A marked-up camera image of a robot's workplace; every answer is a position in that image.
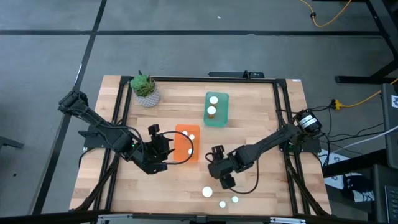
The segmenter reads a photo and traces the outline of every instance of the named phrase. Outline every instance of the succulent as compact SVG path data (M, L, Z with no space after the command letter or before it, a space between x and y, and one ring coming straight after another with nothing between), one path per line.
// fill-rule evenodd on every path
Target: succulent
M130 81L130 86L137 96L146 97L155 91L155 80L147 75L136 75Z

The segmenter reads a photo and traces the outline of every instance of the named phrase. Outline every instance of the floor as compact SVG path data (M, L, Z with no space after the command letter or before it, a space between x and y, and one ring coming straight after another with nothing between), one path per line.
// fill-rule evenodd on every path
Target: floor
M311 2L324 23L343 2ZM0 0L0 30L91 30L101 0ZM332 25L317 28L299 0L108 0L99 30L377 30L365 4L354 2ZM0 216L29 213L62 114L58 101L72 88L87 35L0 35L0 135L25 143L0 152ZM332 98L356 103L377 85L336 84L335 75L370 75L392 60L378 37L238 35L97 36L81 91L95 105L103 75L205 77L210 71L261 71L269 78L302 80L309 107ZM317 114L325 130L326 111ZM382 122L379 97L348 110L332 111L332 134L356 133ZM72 119L45 213L65 212L78 172L87 125ZM382 138L351 148L384 148ZM341 152L354 157L358 153ZM358 213L332 202L333 213Z

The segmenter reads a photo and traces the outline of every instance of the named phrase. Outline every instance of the plant pot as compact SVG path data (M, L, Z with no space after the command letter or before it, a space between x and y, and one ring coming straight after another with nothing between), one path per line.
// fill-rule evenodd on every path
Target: plant pot
M136 98L139 104L144 107L153 107L160 101L160 93L157 85L155 86L155 91L151 93L149 96L137 96Z

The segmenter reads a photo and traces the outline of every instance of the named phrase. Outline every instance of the white sticker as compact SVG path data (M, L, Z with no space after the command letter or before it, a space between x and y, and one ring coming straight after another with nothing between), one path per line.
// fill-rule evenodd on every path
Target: white sticker
M391 95L391 106L398 108L398 96Z
M299 121L298 123L299 123L300 125L303 125L303 123L306 123L307 121L309 121L309 120L311 120L311 119L312 119L312 116L311 116L311 115L308 115L308 116L306 116L303 120Z
M306 127L310 126L311 124L313 124L313 123L315 123L315 122L317 122L317 119L316 119L316 118L312 118L312 119L309 120L307 123L303 124L302 127L303 127L303 128L306 128Z

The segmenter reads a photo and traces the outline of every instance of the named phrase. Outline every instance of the yellow cable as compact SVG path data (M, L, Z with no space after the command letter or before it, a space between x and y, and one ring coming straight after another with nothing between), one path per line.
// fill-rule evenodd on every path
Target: yellow cable
M398 78L396 78L396 79L395 79L394 81L392 81L392 83L390 83L390 84L392 85L392 84L394 84L396 81L398 81ZM377 95L380 94L380 93L381 93L381 90L375 92L373 95L369 96L368 98L366 98L365 100L363 100L363 101L361 101L361 102L359 102L359 103L355 103L355 104L353 104L353 105L344 105L344 104L341 104L340 107L343 107L343 108L351 108L351 107L354 107L354 106L361 105L361 104L365 103L366 101L370 100L371 98L377 96Z
M306 5L310 8L311 13L313 13L313 9L312 9L311 5L309 5L309 4L308 4L306 1L304 1L304 0L300 0L300 1L302 1L304 4L306 4ZM318 25L317 22L316 22L316 20L315 20L315 16L311 16L311 17L312 17L313 23L314 23L317 27L325 27L325 26L331 24L332 22L334 22L334 21L341 15L341 13L344 12L344 10L346 10L346 8L349 6L349 4L351 3L351 1L352 1L352 0L349 0L349 1L347 2L347 4L344 6L344 8L343 8L331 21L329 21L329 22L327 22L327 23L325 23L325 24L323 24L323 25Z

